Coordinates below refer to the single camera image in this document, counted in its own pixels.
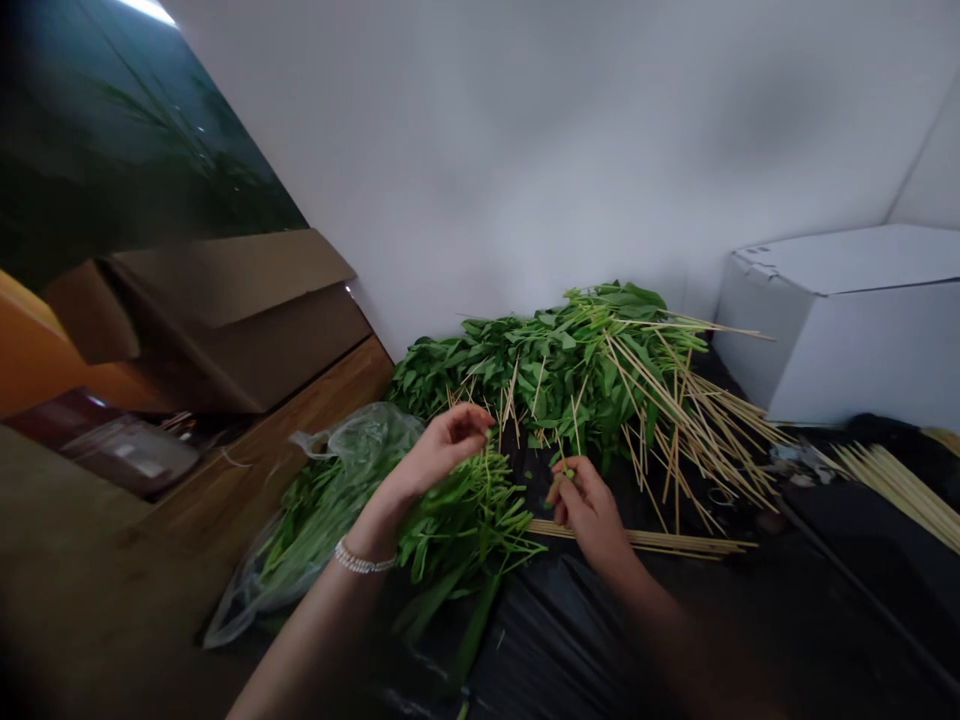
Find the cardboard box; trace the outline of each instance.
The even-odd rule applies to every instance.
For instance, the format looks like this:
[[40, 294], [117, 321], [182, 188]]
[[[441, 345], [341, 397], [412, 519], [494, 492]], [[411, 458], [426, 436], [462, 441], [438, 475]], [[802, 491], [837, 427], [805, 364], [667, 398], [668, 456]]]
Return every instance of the cardboard box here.
[[316, 230], [88, 260], [43, 299], [90, 364], [129, 361], [178, 407], [266, 412], [372, 334]]
[[960, 233], [886, 225], [731, 255], [713, 344], [775, 422], [862, 412], [960, 431]]

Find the orange object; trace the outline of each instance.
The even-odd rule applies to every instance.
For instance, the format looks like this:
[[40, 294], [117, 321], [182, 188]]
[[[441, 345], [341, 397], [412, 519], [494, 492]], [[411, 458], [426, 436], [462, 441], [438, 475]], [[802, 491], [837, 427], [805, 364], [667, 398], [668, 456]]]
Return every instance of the orange object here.
[[87, 365], [47, 304], [2, 270], [0, 338], [0, 417], [80, 386], [124, 410], [176, 409], [126, 363]]

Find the pearl bracelet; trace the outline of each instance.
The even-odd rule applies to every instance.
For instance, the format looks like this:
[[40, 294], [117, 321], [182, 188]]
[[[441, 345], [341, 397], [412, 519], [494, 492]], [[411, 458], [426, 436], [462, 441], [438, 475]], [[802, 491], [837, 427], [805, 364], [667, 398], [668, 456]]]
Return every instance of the pearl bracelet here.
[[343, 538], [340, 538], [340, 542], [337, 543], [337, 547], [334, 549], [333, 555], [347, 570], [360, 573], [361, 575], [369, 575], [370, 573], [375, 572], [385, 572], [397, 564], [396, 555], [394, 555], [390, 560], [384, 560], [381, 563], [370, 562], [369, 560], [361, 560], [355, 555], [351, 555], [350, 551], [343, 546], [343, 540], [345, 537], [346, 535], [344, 535]]

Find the pile of greens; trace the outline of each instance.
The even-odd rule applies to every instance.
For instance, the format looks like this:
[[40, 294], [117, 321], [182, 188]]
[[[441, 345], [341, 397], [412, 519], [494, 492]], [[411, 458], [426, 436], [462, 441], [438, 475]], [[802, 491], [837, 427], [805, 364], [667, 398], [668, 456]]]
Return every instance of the pile of greens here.
[[524, 536], [533, 515], [523, 509], [526, 488], [509, 475], [503, 455], [465, 460], [423, 497], [400, 533], [398, 562], [424, 588], [394, 624], [408, 644], [416, 644], [445, 601], [479, 593], [448, 675], [454, 691], [473, 665], [501, 579], [546, 550]]
[[660, 395], [691, 352], [707, 350], [698, 333], [709, 324], [675, 322], [663, 298], [632, 283], [564, 297], [567, 305], [532, 318], [471, 318], [462, 337], [420, 338], [397, 365], [388, 399], [422, 418], [469, 399], [501, 422], [512, 415], [529, 447], [583, 454], [591, 446], [604, 468], [617, 452], [629, 458], [628, 425], [643, 428], [647, 447], [657, 427], [670, 437], [676, 418]]

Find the white box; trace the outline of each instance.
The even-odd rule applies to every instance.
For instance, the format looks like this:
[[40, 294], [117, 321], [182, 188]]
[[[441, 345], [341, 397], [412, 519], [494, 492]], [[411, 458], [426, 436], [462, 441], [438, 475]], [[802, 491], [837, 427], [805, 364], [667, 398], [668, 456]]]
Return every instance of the white box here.
[[744, 248], [713, 345], [773, 422], [871, 412], [960, 432], [960, 232], [885, 225]]

